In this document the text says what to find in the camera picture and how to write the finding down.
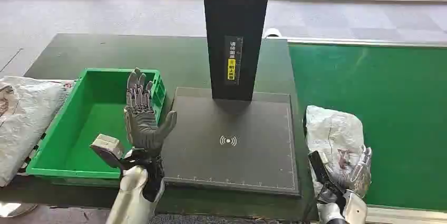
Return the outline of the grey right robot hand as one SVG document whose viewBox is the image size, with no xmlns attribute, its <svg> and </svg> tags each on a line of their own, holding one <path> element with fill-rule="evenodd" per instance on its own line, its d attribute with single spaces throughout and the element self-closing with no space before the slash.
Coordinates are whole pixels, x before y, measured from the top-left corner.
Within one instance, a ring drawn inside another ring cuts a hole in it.
<svg viewBox="0 0 447 224">
<path fill-rule="evenodd" d="M 343 189 L 350 189 L 364 198 L 372 182 L 371 159 L 372 148 L 363 145 L 357 162 L 352 163 L 344 159 L 345 167 L 350 168 L 348 172 L 336 172 L 329 164 L 324 164 L 324 167 L 335 184 Z"/>
</svg>

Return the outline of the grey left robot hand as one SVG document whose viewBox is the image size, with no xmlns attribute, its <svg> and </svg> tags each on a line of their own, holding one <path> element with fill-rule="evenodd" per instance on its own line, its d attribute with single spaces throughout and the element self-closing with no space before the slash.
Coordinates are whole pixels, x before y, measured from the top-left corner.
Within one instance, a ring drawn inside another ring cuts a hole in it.
<svg viewBox="0 0 447 224">
<path fill-rule="evenodd" d="M 144 149 L 148 156 L 161 154 L 165 139 L 177 124 L 178 114 L 169 111 L 159 125 L 152 106 L 151 88 L 153 82 L 145 81 L 146 75 L 135 68 L 127 79 L 124 107 L 125 126 L 129 143 L 135 149 Z"/>
</svg>

